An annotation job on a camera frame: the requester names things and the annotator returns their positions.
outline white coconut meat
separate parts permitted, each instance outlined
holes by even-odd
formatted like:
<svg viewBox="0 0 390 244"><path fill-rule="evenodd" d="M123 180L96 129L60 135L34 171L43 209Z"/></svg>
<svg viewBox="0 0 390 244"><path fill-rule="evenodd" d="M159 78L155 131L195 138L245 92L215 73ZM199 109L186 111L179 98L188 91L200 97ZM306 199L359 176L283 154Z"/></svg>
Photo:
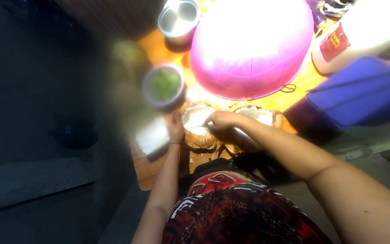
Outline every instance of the white coconut meat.
<svg viewBox="0 0 390 244"><path fill-rule="evenodd" d="M204 125L204 121L215 111L214 108L206 105L196 105L187 108L181 117L183 127L198 136L205 136L209 134L209 129Z"/></svg>

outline blue container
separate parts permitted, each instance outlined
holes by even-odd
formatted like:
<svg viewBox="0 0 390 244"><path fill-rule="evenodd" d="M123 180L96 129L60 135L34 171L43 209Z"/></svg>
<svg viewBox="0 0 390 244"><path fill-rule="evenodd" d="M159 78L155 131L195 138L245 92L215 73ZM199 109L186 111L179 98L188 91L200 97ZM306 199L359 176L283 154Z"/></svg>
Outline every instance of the blue container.
<svg viewBox="0 0 390 244"><path fill-rule="evenodd" d="M345 130L390 120L390 66L363 57L333 74L284 112L298 131Z"/></svg>

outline coconut shell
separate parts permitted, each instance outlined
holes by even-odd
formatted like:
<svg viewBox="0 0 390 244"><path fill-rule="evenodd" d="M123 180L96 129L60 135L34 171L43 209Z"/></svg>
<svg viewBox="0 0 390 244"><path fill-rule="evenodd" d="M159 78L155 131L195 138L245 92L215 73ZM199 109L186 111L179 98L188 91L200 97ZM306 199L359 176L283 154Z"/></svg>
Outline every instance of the coconut shell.
<svg viewBox="0 0 390 244"><path fill-rule="evenodd" d="M188 108L195 107L197 105L205 105L208 107L213 108L216 111L219 111L221 108L213 104L209 101L199 101L192 104L184 104L181 108L181 113L184 115L184 113L187 111ZM218 146L218 139L210 134L209 132L205 136L200 136L197 134L194 134L185 128L185 142L186 144L193 148L193 149L206 149L206 150L213 150Z"/></svg>
<svg viewBox="0 0 390 244"><path fill-rule="evenodd" d="M232 106L229 111L236 112L239 108L256 106L252 102L242 102ZM278 129L282 129L283 126L283 114L277 110L269 110L273 113L272 126ZM242 152L255 152L258 151L257 148L251 147L250 143L244 138L242 138L236 130L231 130L228 133L228 140L224 140L225 147L231 154L239 154Z"/></svg>

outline stainless steel container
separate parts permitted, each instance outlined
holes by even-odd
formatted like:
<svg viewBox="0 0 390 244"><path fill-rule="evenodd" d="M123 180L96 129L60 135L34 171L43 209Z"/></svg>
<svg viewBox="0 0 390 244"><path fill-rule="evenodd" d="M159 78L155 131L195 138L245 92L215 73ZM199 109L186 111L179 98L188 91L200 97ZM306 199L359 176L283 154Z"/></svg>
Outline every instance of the stainless steel container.
<svg viewBox="0 0 390 244"><path fill-rule="evenodd" d="M169 0L159 15L159 30L171 44L184 46L192 41L200 17L196 1Z"/></svg>

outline white container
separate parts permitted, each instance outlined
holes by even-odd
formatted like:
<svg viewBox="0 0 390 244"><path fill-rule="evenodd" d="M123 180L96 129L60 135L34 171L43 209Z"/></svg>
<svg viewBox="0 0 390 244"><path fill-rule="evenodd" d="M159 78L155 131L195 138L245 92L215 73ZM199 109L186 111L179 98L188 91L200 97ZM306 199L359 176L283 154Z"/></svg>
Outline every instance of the white container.
<svg viewBox="0 0 390 244"><path fill-rule="evenodd" d="M314 40L312 60L321 73L332 73L351 61L390 48L390 1L359 0Z"/></svg>

